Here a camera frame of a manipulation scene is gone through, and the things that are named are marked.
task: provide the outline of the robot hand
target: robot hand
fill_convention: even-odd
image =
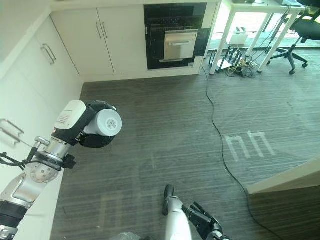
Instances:
[[[230,240],[223,234],[222,227],[217,219],[205,211],[197,202],[189,208],[185,205],[182,210],[189,221],[196,227],[203,240]]]

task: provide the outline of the chair base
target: chair base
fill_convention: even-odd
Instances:
[[[294,59],[297,59],[297,60],[303,62],[303,65],[302,65],[303,68],[306,68],[308,66],[307,60],[305,60],[303,57],[293,53],[295,48],[296,48],[296,44],[293,44],[289,50],[286,50],[283,48],[277,48],[276,51],[279,52],[280,54],[277,54],[277,55],[271,57],[270,60],[271,59],[278,59],[278,58],[288,59],[290,62],[290,65],[292,67],[292,70],[289,73],[290,73],[290,75],[295,74],[296,65],[295,65]]]

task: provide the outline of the electrical cable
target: electrical cable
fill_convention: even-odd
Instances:
[[[10,162],[6,162],[5,160],[3,160],[2,158],[5,158],[5,159],[8,159],[9,161],[11,161],[12,163]],[[17,160],[14,160],[13,158],[7,156],[7,153],[6,152],[3,152],[3,153],[0,153],[0,164],[3,164],[3,165],[7,165],[7,166],[12,166],[12,167],[25,167],[25,165],[28,165],[28,164],[43,164],[43,165],[46,165],[50,168],[52,168],[52,166],[50,166],[49,164],[45,163],[45,162],[42,162],[42,161],[38,161],[38,160],[22,160],[22,161],[17,161]]]
[[[10,162],[12,162],[13,164],[19,164],[18,167],[19,167],[22,171],[25,170],[25,169],[24,169],[24,167],[25,167],[24,164],[23,164],[23,165],[20,165],[20,162],[19,162],[19,161],[15,160],[15,159],[13,159],[13,158],[11,158],[11,157],[9,157],[9,156],[6,156],[6,155],[7,155],[7,153],[4,152],[4,153],[1,154],[1,157],[5,157],[6,159],[8,159],[8,160],[9,160]],[[2,162],[5,162],[5,163],[6,163],[6,161],[4,161],[1,157],[0,157],[0,163],[2,163]]]
[[[291,6],[288,6],[288,8],[286,9],[286,11],[285,11],[285,13],[284,13],[283,15],[289,14],[290,11],[291,11]],[[269,35],[263,40],[263,42],[260,44],[260,46],[258,46],[258,47],[256,48],[254,54],[252,54],[252,56],[251,56],[251,60],[252,60],[252,58],[257,54],[259,48],[262,47],[262,45],[266,42],[266,40],[270,37],[270,35],[271,35],[271,34],[273,33],[273,31],[276,29],[276,27],[278,26],[278,24],[279,24],[279,22],[280,22],[281,19],[282,19],[282,17],[280,17],[280,18],[278,19],[278,21],[276,22],[275,26],[274,26],[273,29],[270,31]],[[259,57],[261,57],[261,55],[265,52],[265,50],[270,46],[271,43],[272,43],[272,42],[270,41],[269,44],[268,44],[268,46],[264,48],[264,51],[263,51],[257,58],[255,58],[255,59],[252,60],[252,61],[254,62],[254,61],[256,61]]]
[[[235,182],[241,187],[243,193],[245,194],[246,197],[246,203],[247,203],[247,208],[248,208],[248,212],[250,214],[250,217],[254,220],[254,222],[259,225],[261,228],[265,229],[266,231],[268,231],[269,233],[273,234],[274,236],[276,236],[277,238],[279,238],[280,240],[284,240],[282,237],[280,237],[278,234],[276,234],[274,231],[272,231],[271,229],[267,228],[266,226],[264,226],[262,223],[258,222],[258,220],[255,219],[255,217],[253,216],[252,212],[251,212],[251,207],[250,207],[250,201],[249,201],[249,194],[246,191],[245,187],[240,183],[240,181],[232,174],[232,172],[230,171],[226,160],[225,160],[225,156],[224,156],[224,139],[223,136],[219,130],[219,128],[217,127],[215,121],[214,121],[214,114],[215,114],[215,104],[212,101],[212,99],[209,97],[208,95],[208,89],[209,89],[209,78],[207,75],[207,72],[204,68],[204,66],[202,65],[202,69],[204,71],[205,77],[206,77],[206,90],[205,90],[205,94],[206,97],[208,98],[208,100],[210,101],[210,103],[212,104],[213,107],[213,111],[212,111],[212,124],[214,126],[214,128],[216,129],[216,131],[218,132],[219,136],[220,136],[220,140],[221,140],[221,157],[222,157],[222,161],[223,161],[223,165],[225,167],[225,170],[228,172],[228,174],[235,180]]]

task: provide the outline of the white table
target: white table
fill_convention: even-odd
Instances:
[[[229,11],[229,17],[228,20],[226,22],[226,26],[222,35],[222,39],[219,45],[219,48],[217,50],[217,53],[215,54],[213,63],[212,63],[212,67],[210,70],[210,75],[214,75],[216,68],[217,68],[217,64],[218,64],[218,60],[221,57],[221,53],[224,49],[225,46],[225,42],[227,39],[227,36],[229,34],[230,31],[230,27],[233,23],[234,17],[236,15],[237,12],[243,12],[243,13],[266,13],[266,16],[264,18],[264,21],[259,29],[259,31],[256,33],[256,36],[251,44],[251,46],[249,47],[248,51],[246,52],[246,56],[250,56],[252,53],[252,50],[254,49],[263,29],[265,28],[265,26],[268,23],[268,20],[271,16],[271,14],[290,14],[291,17],[288,20],[288,22],[286,23],[282,33],[280,34],[279,38],[276,40],[276,42],[274,43],[273,47],[271,48],[271,50],[269,51],[269,53],[267,54],[267,56],[265,57],[265,59],[263,60],[262,64],[260,65],[258,72],[262,72],[262,70],[265,68],[265,66],[267,65],[268,61],[270,60],[270,58],[273,56],[274,52],[276,51],[276,49],[278,48],[279,44],[281,43],[282,39],[285,37],[287,31],[289,30],[289,28],[292,26],[292,24],[294,23],[295,19],[297,18],[297,16],[299,15],[299,13],[301,11],[303,11],[305,8],[304,7],[298,7],[298,6],[292,6],[290,9],[290,12],[288,12],[288,6],[282,6],[279,3],[277,3],[275,0],[264,0],[265,3],[253,3],[253,4],[249,4],[249,3],[233,3],[232,0],[223,0],[221,5],[223,5],[224,9],[226,9],[227,11]]]

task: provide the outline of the oven door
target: oven door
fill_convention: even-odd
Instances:
[[[182,61],[193,58],[197,35],[198,29],[166,31],[163,61]]]

